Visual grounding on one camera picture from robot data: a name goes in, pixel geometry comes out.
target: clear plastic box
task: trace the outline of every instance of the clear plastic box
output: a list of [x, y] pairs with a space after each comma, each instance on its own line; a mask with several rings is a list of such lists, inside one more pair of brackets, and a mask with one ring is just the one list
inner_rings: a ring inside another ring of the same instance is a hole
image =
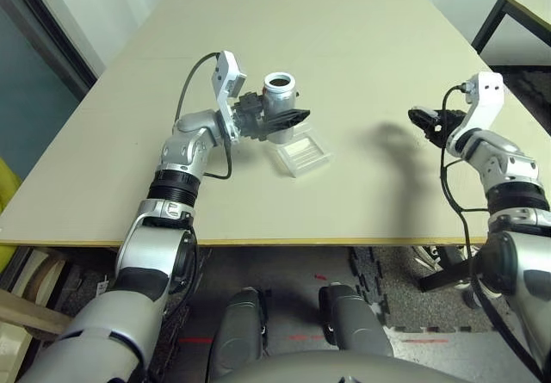
[[289, 142], [278, 145], [277, 154], [295, 178], [315, 170], [329, 162], [331, 154], [318, 134], [307, 122], [294, 127], [294, 135]]

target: cable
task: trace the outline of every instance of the cable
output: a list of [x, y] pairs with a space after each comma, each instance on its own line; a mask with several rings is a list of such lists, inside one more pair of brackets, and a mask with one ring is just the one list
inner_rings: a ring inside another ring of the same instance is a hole
[[[462, 86], [456, 85], [452, 88], [450, 88], [446, 94], [444, 95], [444, 98], [442, 100], [442, 115], [443, 115], [443, 135], [445, 137], [446, 135], [446, 105], [449, 98], [449, 95], [451, 95], [455, 90], [462, 90]], [[484, 309], [484, 313], [487, 315], [487, 317], [490, 319], [490, 322], [492, 323], [492, 326], [495, 330], [498, 331], [499, 335], [505, 340], [507, 345], [511, 348], [511, 350], [517, 355], [517, 357], [520, 359], [520, 361], [524, 364], [524, 366], [541, 382], [545, 382], [545, 378], [543, 376], [542, 371], [538, 367], [536, 361], [534, 358], [526, 351], [526, 349], [523, 347], [523, 345], [517, 340], [515, 336], [511, 333], [509, 330], [509, 327], [505, 323], [505, 321], [501, 318], [498, 311], [495, 309], [493, 304], [490, 302], [490, 300], [486, 297], [484, 292], [482, 291], [482, 288], [479, 283], [479, 278], [476, 274], [476, 270], [474, 267], [474, 259], [473, 259], [473, 251], [471, 249], [471, 239], [470, 234], [468, 230], [468, 223], [465, 219], [465, 216], [463, 213], [465, 212], [474, 212], [478, 210], [482, 210], [482, 208], [473, 208], [472, 210], [465, 210], [462, 208], [454, 199], [454, 196], [451, 194], [451, 191], [449, 190], [448, 185], [448, 168], [454, 164], [458, 164], [460, 161], [454, 161], [451, 164], [444, 166], [444, 154], [446, 152], [446, 144], [443, 144], [441, 154], [440, 154], [440, 182], [442, 185], [442, 190], [444, 192], [444, 196], [448, 200], [449, 205], [452, 207], [452, 209], [455, 211], [459, 219], [461, 220], [461, 223], [463, 224], [463, 233], [465, 235], [465, 245], [467, 247], [467, 259], [469, 260], [469, 276], [471, 280], [471, 286], [473, 287], [474, 294], [478, 298], [480, 304], [482, 305], [482, 308]]]
[[[188, 92], [189, 83], [191, 82], [192, 77], [195, 75], [195, 72], [201, 67], [203, 63], [205, 63], [207, 60], [212, 58], [218, 58], [220, 56], [220, 52], [212, 52], [209, 54], [206, 54], [193, 65], [191, 68], [191, 71], [189, 71], [188, 77], [186, 77], [186, 81], [183, 84], [182, 92], [180, 93], [180, 99], [178, 99], [178, 104], [176, 106], [176, 115], [174, 117], [174, 123], [178, 122], [178, 119], [180, 119], [180, 115], [182, 114], [182, 108], [183, 108], [183, 99], [186, 96], [186, 93]], [[227, 174], [225, 175], [216, 175], [211, 174], [208, 172], [205, 172], [204, 176], [210, 176], [211, 178], [216, 179], [230, 179], [232, 176], [232, 143], [228, 136], [225, 133], [224, 127], [220, 127], [221, 132], [224, 135], [224, 151], [226, 152], [226, 161], [227, 161]]]
[[214, 335], [213, 342], [210, 343], [210, 349], [208, 349], [207, 369], [205, 370], [205, 383], [208, 383], [210, 381], [210, 361], [213, 358], [214, 342], [216, 342], [216, 335]]
[[[193, 232], [193, 235], [195, 236], [195, 232], [193, 227], [191, 228], [191, 231]], [[188, 289], [186, 290], [185, 294], [183, 295], [182, 299], [178, 301], [178, 304], [176, 304], [176, 307], [172, 309], [170, 313], [168, 313], [164, 319], [163, 322], [163, 328], [166, 327], [168, 324], [172, 323], [172, 320], [174, 319], [174, 316], [177, 312], [180, 311], [180, 309], [189, 301], [189, 298], [191, 297], [192, 293], [195, 291], [195, 287], [197, 285], [197, 279], [199, 278], [199, 246], [197, 245], [197, 242], [195, 241], [195, 247], [194, 247], [194, 266], [193, 266], [193, 272], [191, 274], [191, 281], [189, 282]]]
[[197, 69], [199, 69], [199, 67], [207, 60], [212, 58], [218, 58], [219, 56], [220, 56], [220, 52], [212, 52], [212, 53], [206, 54], [205, 56], [197, 60], [197, 63], [193, 65], [193, 67], [191, 68], [191, 71], [189, 71], [188, 73], [188, 77], [186, 78], [185, 83], [183, 84], [182, 93], [180, 93], [180, 99], [178, 100], [178, 105], [176, 108], [176, 116], [174, 117], [174, 123], [176, 123], [178, 119], [180, 119], [180, 114], [182, 112], [182, 106], [183, 106], [183, 98], [186, 96], [186, 92], [188, 91], [188, 87], [189, 87], [189, 82], [191, 82], [191, 78], [193, 77], [193, 75], [195, 75], [195, 72], [197, 71]]
[[226, 153], [227, 174], [221, 176], [205, 172], [203, 174], [204, 176], [210, 176], [216, 179], [230, 179], [230, 176], [232, 176], [232, 142], [226, 135], [224, 135], [224, 152]]

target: wooden table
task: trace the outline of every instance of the wooden table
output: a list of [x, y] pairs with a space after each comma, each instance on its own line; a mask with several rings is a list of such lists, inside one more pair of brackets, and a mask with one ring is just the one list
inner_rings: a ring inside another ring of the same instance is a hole
[[[0, 242], [118, 246], [145, 198], [183, 80], [202, 55], [231, 50], [248, 73], [289, 71], [298, 108], [332, 151], [293, 179], [269, 143], [244, 139], [229, 181], [204, 178], [195, 228], [202, 245], [456, 244], [439, 154], [410, 123], [413, 105], [487, 66], [428, 0], [163, 0], [67, 121], [0, 217]], [[214, 108], [213, 65], [194, 78], [184, 112]], [[453, 95], [449, 108], [467, 109]], [[551, 177], [545, 131], [507, 94], [493, 129]], [[224, 172], [221, 149], [208, 170]], [[458, 201], [484, 206], [478, 175], [451, 172]], [[469, 215], [474, 242], [486, 215]]]
[[505, 15], [551, 46], [551, 0], [498, 0], [474, 37], [472, 45], [477, 53], [482, 52]]

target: table edge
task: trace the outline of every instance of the table edge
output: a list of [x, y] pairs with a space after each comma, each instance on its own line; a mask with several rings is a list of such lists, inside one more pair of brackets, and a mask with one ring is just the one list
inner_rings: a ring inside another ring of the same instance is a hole
[[506, 0], [506, 1], [512, 4], [513, 6], [515, 6], [517, 9], [521, 10], [524, 14], [529, 15], [532, 19], [534, 19], [535, 22], [542, 25], [542, 27], [551, 31], [551, 23], [543, 20], [540, 16], [538, 16], [528, 7], [524, 6], [522, 3], [518, 2], [517, 0]]
[[[472, 244], [483, 244], [486, 237], [471, 237]], [[2, 240], [2, 245], [27, 245], [33, 247], [82, 247], [118, 248], [122, 241], [25, 241]], [[201, 247], [246, 247], [246, 246], [315, 246], [315, 245], [457, 245], [465, 244], [464, 237], [442, 238], [237, 238], [200, 239]]]

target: yellow object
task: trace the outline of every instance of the yellow object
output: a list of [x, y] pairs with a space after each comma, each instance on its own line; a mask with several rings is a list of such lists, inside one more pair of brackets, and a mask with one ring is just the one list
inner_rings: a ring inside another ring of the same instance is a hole
[[[21, 179], [14, 174], [8, 165], [0, 158], [0, 213], [8, 206], [9, 200], [14, 196], [21, 185]], [[8, 265], [11, 256], [17, 247], [0, 244], [0, 273]]]

